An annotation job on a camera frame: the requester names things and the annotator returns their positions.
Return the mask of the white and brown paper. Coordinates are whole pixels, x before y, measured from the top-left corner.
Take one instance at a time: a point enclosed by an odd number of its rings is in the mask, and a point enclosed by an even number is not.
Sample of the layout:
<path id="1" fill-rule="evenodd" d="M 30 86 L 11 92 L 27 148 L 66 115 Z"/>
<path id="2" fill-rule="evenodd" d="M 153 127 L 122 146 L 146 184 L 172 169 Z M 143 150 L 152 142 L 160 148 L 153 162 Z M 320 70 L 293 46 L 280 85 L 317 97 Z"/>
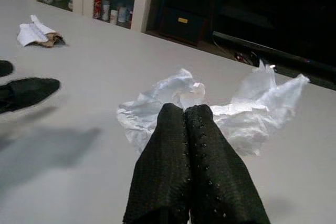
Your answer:
<path id="1" fill-rule="evenodd" d="M 31 22 L 20 24 L 17 36 L 18 42 L 23 46 L 40 45 L 52 48 L 54 45 L 65 45 L 63 36 L 57 31 L 44 25 L 36 15 L 31 15 Z"/>

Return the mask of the black box with yellow label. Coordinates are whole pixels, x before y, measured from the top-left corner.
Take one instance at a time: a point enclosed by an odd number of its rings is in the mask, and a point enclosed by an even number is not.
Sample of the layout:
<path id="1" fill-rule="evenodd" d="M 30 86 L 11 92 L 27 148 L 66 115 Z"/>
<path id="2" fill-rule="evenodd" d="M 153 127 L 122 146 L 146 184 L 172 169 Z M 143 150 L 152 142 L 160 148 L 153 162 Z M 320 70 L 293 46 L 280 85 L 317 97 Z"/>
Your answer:
<path id="1" fill-rule="evenodd" d="M 175 8 L 165 7 L 159 26 L 159 33 L 193 46 L 203 37 L 207 19 Z"/>

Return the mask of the white bottle with blue label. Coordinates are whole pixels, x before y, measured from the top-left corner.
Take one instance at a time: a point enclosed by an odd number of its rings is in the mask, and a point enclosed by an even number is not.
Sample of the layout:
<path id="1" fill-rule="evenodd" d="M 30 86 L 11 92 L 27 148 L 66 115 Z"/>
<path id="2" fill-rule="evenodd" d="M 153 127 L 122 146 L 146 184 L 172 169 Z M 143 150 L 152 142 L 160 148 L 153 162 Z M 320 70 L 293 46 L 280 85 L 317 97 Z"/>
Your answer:
<path id="1" fill-rule="evenodd" d="M 126 23 L 129 20 L 130 11 L 127 6 L 121 4 L 118 8 L 118 22 Z"/>

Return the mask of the white plastic bag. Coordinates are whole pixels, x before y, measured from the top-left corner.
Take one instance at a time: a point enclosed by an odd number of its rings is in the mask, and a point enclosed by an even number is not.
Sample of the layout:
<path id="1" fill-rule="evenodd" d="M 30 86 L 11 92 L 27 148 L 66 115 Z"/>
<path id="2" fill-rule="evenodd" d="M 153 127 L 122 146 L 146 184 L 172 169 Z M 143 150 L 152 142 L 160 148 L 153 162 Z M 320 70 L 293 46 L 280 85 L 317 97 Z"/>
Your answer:
<path id="1" fill-rule="evenodd" d="M 214 122 L 239 155 L 258 156 L 271 134 L 295 116 L 297 103 L 309 81 L 299 74 L 277 85 L 273 67 L 260 62 L 241 82 L 229 104 L 210 107 Z M 135 101 L 119 105 L 117 120 L 128 141 L 142 153 L 163 104 L 173 103 L 186 110 L 202 104 L 204 97 L 204 84 L 195 82 L 192 74 L 182 68 L 140 93 Z"/>

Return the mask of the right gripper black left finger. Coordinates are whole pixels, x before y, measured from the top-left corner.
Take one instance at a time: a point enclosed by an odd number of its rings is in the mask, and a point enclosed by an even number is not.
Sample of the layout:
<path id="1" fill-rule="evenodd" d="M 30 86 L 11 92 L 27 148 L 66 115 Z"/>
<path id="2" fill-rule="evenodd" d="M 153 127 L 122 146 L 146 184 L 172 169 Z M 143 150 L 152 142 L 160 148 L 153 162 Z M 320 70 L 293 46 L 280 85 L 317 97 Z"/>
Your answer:
<path id="1" fill-rule="evenodd" d="M 189 209 L 190 159 L 184 111 L 166 103 L 135 164 L 123 224 L 187 224 Z"/>

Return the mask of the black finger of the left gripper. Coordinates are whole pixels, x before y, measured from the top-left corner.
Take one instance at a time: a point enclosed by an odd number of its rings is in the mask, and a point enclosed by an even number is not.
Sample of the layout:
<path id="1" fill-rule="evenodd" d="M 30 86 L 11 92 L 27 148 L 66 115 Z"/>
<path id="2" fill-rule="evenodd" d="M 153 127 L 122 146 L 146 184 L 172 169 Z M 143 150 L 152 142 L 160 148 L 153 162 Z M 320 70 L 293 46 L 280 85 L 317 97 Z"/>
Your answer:
<path id="1" fill-rule="evenodd" d="M 7 60 L 0 60 L 0 76 L 10 75 L 14 71 L 14 66 Z"/>
<path id="2" fill-rule="evenodd" d="M 26 78 L 1 85 L 0 114 L 39 104 L 59 89 L 60 81 L 53 78 Z"/>

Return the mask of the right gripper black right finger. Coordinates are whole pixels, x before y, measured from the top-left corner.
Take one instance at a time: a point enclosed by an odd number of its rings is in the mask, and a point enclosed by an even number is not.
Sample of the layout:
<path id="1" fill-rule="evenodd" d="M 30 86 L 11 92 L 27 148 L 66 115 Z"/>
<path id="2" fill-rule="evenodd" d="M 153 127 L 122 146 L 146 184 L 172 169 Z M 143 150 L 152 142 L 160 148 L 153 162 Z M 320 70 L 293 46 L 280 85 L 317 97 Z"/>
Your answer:
<path id="1" fill-rule="evenodd" d="M 270 224 L 243 160 L 207 105 L 185 111 L 193 194 L 192 224 Z"/>

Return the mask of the tall white bottle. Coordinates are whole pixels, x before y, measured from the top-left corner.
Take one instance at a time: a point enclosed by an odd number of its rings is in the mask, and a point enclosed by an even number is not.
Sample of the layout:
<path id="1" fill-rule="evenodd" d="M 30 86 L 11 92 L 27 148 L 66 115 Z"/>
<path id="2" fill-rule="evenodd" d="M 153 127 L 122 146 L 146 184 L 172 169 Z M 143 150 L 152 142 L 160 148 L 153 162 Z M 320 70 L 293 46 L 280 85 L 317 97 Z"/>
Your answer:
<path id="1" fill-rule="evenodd" d="M 107 22 L 110 17 L 110 14 L 109 14 L 110 2 L 108 0 L 102 0 L 101 7 L 102 7 L 101 19 Z"/>

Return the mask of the red can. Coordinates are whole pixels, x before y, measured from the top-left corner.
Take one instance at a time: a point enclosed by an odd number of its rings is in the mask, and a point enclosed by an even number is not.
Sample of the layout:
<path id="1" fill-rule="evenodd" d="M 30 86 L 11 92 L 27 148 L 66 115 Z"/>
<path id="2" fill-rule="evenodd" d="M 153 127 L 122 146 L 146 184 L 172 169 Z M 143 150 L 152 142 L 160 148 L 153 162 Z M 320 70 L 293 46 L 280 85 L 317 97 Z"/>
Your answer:
<path id="1" fill-rule="evenodd" d="M 94 0 L 93 3 L 93 18 L 100 19 L 101 15 L 101 0 Z"/>

